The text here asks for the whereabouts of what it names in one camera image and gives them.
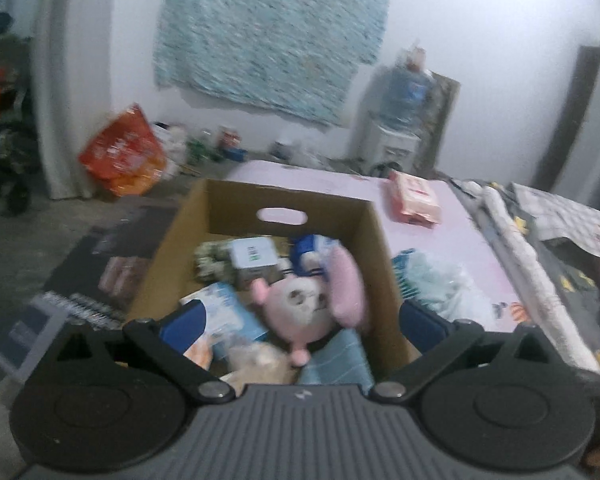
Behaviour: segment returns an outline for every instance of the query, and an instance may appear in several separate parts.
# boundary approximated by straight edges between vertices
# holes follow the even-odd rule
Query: wall hanging
[[[389,0],[165,0],[159,86],[337,124],[360,63],[382,44]]]

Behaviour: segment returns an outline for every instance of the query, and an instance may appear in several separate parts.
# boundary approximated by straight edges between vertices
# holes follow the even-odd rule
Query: white plastic bag
[[[231,373],[222,377],[242,393],[246,384],[291,384],[294,372],[289,356],[269,343],[250,341],[238,333],[222,337]]]
[[[492,303],[462,266],[413,251],[404,277],[419,290],[417,300],[447,321],[472,319],[497,331]]]

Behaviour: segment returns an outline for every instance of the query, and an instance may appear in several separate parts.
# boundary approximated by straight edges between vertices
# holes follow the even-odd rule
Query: pink mattress
[[[464,267],[494,304],[504,303],[508,307],[519,302],[496,255],[445,182],[430,182],[442,208],[442,223],[434,229],[428,229],[397,222],[389,217],[384,202],[383,187],[386,181],[381,178],[251,160],[232,171],[227,180],[316,191],[373,202],[391,257],[411,248],[425,251],[436,258]],[[502,310],[502,318],[497,321],[496,328],[500,332],[512,332],[515,328],[515,321],[508,308]]]

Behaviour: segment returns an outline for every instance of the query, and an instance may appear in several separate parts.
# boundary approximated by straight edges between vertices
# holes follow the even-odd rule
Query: plush bear
[[[366,301],[360,271],[341,245],[328,257],[328,281],[317,269],[314,255],[303,254],[302,265],[311,276],[296,276],[281,258],[283,278],[269,285],[258,278],[251,283],[254,303],[262,305],[269,327],[291,344],[291,362],[302,367],[311,358],[308,343],[322,339],[338,324],[361,328],[366,321]]]

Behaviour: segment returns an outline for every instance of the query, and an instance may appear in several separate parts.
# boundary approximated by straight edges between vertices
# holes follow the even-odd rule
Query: patterned sheet
[[[567,238],[600,258],[600,211],[519,184],[513,190],[520,207],[535,218],[540,240]]]

